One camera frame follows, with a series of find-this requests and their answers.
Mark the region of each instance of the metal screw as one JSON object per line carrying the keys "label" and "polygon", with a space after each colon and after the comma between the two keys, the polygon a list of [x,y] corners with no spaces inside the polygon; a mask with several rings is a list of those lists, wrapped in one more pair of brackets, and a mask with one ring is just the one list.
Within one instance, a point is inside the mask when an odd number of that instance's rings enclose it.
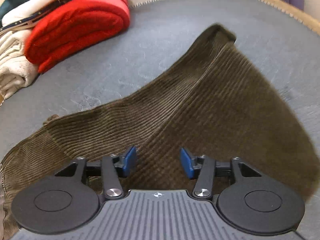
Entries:
{"label": "metal screw", "polygon": [[195,194],[196,194],[198,197],[207,197],[207,196],[210,195],[210,191],[207,190],[206,188],[202,188],[201,190],[195,191]]}
{"label": "metal screw", "polygon": [[109,197],[118,197],[122,194],[122,191],[119,190],[118,188],[111,188],[106,191],[106,194]]}

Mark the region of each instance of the gray gripper base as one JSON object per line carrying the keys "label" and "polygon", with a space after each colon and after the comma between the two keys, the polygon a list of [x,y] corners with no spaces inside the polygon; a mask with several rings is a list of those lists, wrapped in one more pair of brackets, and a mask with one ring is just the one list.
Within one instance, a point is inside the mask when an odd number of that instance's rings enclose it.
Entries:
{"label": "gray gripper base", "polygon": [[107,201],[93,220],[78,229],[48,236],[21,229],[12,238],[35,239],[302,240],[295,232],[278,236],[255,236],[241,232],[224,222],[212,203],[192,199],[185,190],[132,190],[124,199]]}

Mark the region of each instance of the gray mat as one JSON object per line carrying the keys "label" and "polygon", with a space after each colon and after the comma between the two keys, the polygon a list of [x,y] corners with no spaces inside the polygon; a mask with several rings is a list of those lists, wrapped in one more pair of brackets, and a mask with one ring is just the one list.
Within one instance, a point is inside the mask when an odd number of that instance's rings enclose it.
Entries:
{"label": "gray mat", "polygon": [[[83,111],[136,91],[215,22],[236,33],[236,46],[279,90],[320,152],[317,34],[257,0],[164,0],[134,8],[131,16],[127,32],[71,56],[3,104],[1,158],[52,114]],[[319,240],[320,191],[306,208],[299,231]]]}

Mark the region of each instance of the screw head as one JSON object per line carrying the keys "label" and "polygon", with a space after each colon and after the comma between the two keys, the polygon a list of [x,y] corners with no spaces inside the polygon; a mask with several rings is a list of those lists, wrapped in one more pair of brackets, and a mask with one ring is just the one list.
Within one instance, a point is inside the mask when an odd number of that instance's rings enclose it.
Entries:
{"label": "screw head", "polygon": [[210,191],[207,190],[206,188],[202,188],[201,190],[195,191],[195,194],[196,194],[198,197],[207,197],[207,196],[210,195]]}
{"label": "screw head", "polygon": [[122,191],[119,190],[118,188],[111,188],[106,191],[106,194],[109,197],[118,197],[122,194]]}

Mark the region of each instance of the gray table surface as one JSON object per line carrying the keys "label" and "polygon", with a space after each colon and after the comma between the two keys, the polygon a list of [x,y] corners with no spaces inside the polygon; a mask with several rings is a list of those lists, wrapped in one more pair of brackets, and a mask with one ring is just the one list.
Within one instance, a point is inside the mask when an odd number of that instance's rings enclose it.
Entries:
{"label": "gray table surface", "polygon": [[[209,25],[236,33],[252,60],[297,114],[320,152],[320,37],[257,0],[164,0],[131,10],[129,30],[57,64],[0,109],[0,158],[63,116],[122,98],[166,70]],[[320,190],[306,204],[299,232],[320,235]]]}

